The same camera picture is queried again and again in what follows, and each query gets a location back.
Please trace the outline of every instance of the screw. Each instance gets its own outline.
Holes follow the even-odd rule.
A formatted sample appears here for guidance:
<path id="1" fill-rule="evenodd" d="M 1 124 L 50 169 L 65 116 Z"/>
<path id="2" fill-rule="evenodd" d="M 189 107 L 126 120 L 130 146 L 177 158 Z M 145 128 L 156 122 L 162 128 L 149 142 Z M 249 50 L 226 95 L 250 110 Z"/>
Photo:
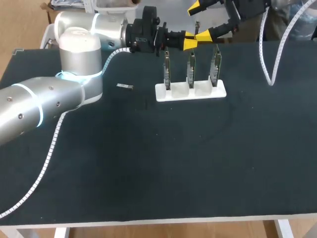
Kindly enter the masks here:
<path id="1" fill-rule="evenodd" d="M 158 26 L 160 24 L 160 18 L 157 17 L 156 19 L 153 20 L 153 22 L 154 22 L 155 25 Z"/>

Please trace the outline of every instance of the small metal piece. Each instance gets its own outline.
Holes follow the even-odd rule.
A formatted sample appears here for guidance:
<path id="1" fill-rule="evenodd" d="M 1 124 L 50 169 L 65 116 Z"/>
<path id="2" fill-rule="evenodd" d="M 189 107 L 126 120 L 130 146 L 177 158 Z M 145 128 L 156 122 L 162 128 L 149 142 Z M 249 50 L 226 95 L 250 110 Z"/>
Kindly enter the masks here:
<path id="1" fill-rule="evenodd" d="M 170 67 L 169 67 L 169 52 L 165 51 L 165 60 L 163 64 L 164 69 L 164 83 L 166 90 L 170 90 Z"/>
<path id="2" fill-rule="evenodd" d="M 195 83 L 195 54 L 194 51 L 190 52 L 188 62 L 187 62 L 187 81 L 189 88 L 194 88 Z"/>
<path id="3" fill-rule="evenodd" d="M 195 24 L 195 35 L 197 35 L 199 33 L 199 28 L 200 28 L 200 22 L 196 21 L 196 24 Z"/>
<path id="4" fill-rule="evenodd" d="M 130 90 L 133 90 L 133 85 L 117 83 L 117 87 L 119 87 L 119 88 L 127 88 L 127 89 L 130 89 Z"/>
<path id="5" fill-rule="evenodd" d="M 214 47 L 214 55 L 211 60 L 211 67 L 210 67 L 210 79 L 213 87 L 216 87 L 218 84 L 220 66 L 221 66 L 221 53 L 219 50 L 218 45 L 216 44 Z"/>

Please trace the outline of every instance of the white cable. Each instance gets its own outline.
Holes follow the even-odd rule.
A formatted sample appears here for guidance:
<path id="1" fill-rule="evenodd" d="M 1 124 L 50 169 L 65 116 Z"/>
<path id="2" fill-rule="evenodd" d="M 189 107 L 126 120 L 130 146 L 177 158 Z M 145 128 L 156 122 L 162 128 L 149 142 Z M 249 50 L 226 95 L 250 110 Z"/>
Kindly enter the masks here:
<path id="1" fill-rule="evenodd" d="M 299 11 L 295 14 L 295 16 L 293 17 L 293 19 L 291 20 L 291 22 L 289 23 L 289 25 L 287 26 L 283 36 L 282 36 L 282 39 L 281 39 L 281 42 L 279 44 L 279 47 L 278 47 L 278 50 L 277 50 L 277 55 L 276 55 L 276 59 L 275 59 L 275 64 L 274 64 L 274 68 L 273 68 L 273 74 L 272 74 L 272 80 L 269 79 L 269 76 L 268 76 L 268 72 L 267 72 L 267 69 L 266 69 L 266 66 L 265 66 L 265 63 L 264 63 L 264 60 L 263 60 L 263 52 L 262 52 L 262 44 L 261 41 L 263 40 L 263 31 L 264 31 L 264 24 L 265 24 L 265 20 L 266 20 L 266 17 L 264 17 L 263 15 L 263 19 L 262 19 L 262 24 L 261 24 L 261 29 L 260 29 L 260 42 L 259 42 L 259 52 L 260 52 L 260 61 L 261 61 L 261 65 L 262 65 L 262 69 L 263 69 L 263 72 L 265 74 L 265 77 L 266 77 L 266 80 L 267 82 L 269 83 L 270 86 L 273 86 L 274 83 L 275 83 L 275 79 L 276 79 L 276 75 L 277 75 L 277 70 L 278 70 L 278 65 L 279 65 L 279 62 L 281 60 L 281 56 L 282 56 L 282 52 L 283 52 L 283 48 L 284 48 L 284 45 L 286 43 L 286 39 L 290 33 L 290 31 L 293 29 L 295 23 L 297 22 L 297 20 L 301 17 L 301 15 L 317 0 L 309 0 L 307 3 L 305 3 L 300 9 Z"/>
<path id="2" fill-rule="evenodd" d="M 259 38 L 259 53 L 260 53 L 260 62 L 261 62 L 261 66 L 262 66 L 265 78 L 267 80 L 267 83 L 270 85 L 271 79 L 269 78 L 269 74 L 268 74 L 268 71 L 266 69 L 266 65 L 265 65 L 264 58 L 263 58 L 263 34 L 264 34 L 264 27 L 265 27 L 268 9 L 269 8 L 266 9 L 266 11 L 262 17 L 262 22 L 261 22 L 261 27 L 260 27 L 260 38 Z"/>
<path id="3" fill-rule="evenodd" d="M 120 48 L 120 49 L 117 49 L 117 50 L 115 50 L 114 52 L 112 52 L 111 55 L 108 57 L 108 59 L 107 59 L 106 62 L 105 62 L 105 65 L 104 65 L 104 67 L 103 67 L 103 74 L 104 74 L 105 71 L 107 70 L 108 65 L 109 65 L 110 61 L 112 60 L 112 58 L 113 58 L 116 54 L 121 53 L 121 52 L 131 53 L 130 48 Z"/>
<path id="4" fill-rule="evenodd" d="M 65 118 L 65 115 L 67 114 L 67 112 L 64 112 L 59 120 L 58 120 L 58 123 L 56 125 L 56 128 L 55 128 L 55 132 L 54 132 L 54 136 L 53 136 L 53 139 L 52 139 L 52 142 L 51 142 L 51 146 L 50 146 L 50 149 L 49 149 L 49 152 L 48 152 L 48 155 L 46 156 L 46 160 L 45 160 L 45 163 L 42 167 L 42 170 L 38 176 L 38 178 L 36 179 L 35 183 L 32 185 L 32 187 L 30 188 L 30 190 L 24 195 L 24 197 L 22 197 L 22 199 L 20 201 L 18 201 L 17 204 L 15 204 L 13 207 L 11 207 L 9 210 L 3 212 L 0 214 L 0 219 L 9 215 L 10 213 L 14 212 L 18 207 L 20 207 L 28 198 L 29 196 L 31 196 L 31 194 L 34 192 L 34 190 L 36 189 L 36 187 L 39 185 L 40 181 L 42 180 L 44 174 L 45 174 L 45 171 L 49 165 L 49 162 L 51 160 L 51 156 L 52 156 L 52 153 L 53 153 L 53 150 L 54 150 L 54 147 L 56 145 L 56 141 L 57 141 L 57 137 L 58 137 L 58 134 L 59 134 L 59 130 L 60 130 L 60 127 L 61 127 L 61 124 Z"/>

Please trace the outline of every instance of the table leg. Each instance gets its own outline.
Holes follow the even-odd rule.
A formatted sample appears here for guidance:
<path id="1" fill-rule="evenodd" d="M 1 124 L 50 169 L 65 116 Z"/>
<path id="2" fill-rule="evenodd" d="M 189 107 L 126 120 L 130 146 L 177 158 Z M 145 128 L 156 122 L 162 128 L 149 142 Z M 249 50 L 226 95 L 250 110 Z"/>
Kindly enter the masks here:
<path id="1" fill-rule="evenodd" d="M 294 238 L 288 220 L 275 220 L 274 222 L 279 238 Z"/>
<path id="2" fill-rule="evenodd" d="M 8 238 L 39 238 L 32 229 L 0 228 Z"/>
<path id="3" fill-rule="evenodd" d="M 68 238 L 69 230 L 69 227 L 56 228 L 54 238 Z"/>
<path id="4" fill-rule="evenodd" d="M 304 238 L 316 238 L 317 237 L 317 223 L 304 235 Z"/>

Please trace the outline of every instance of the black fabric surface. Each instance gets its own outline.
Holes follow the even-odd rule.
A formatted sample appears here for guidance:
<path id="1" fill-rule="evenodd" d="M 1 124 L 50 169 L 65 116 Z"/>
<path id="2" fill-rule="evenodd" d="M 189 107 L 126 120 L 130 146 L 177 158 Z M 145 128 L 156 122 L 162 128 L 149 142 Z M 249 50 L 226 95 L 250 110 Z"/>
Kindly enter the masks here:
<path id="1" fill-rule="evenodd" d="M 264 44 L 270 72 L 277 47 Z M 274 87 L 257 44 L 220 50 L 226 98 L 166 103 L 154 88 L 162 57 L 117 55 L 102 99 L 66 116 L 42 182 L 0 225 L 317 212 L 317 44 L 287 43 Z M 211 46 L 196 51 L 197 80 L 211 55 Z M 171 52 L 172 81 L 185 81 L 186 61 Z M 59 65 L 55 50 L 18 52 L 0 86 Z M 0 212 L 37 178 L 56 122 L 0 147 Z"/>

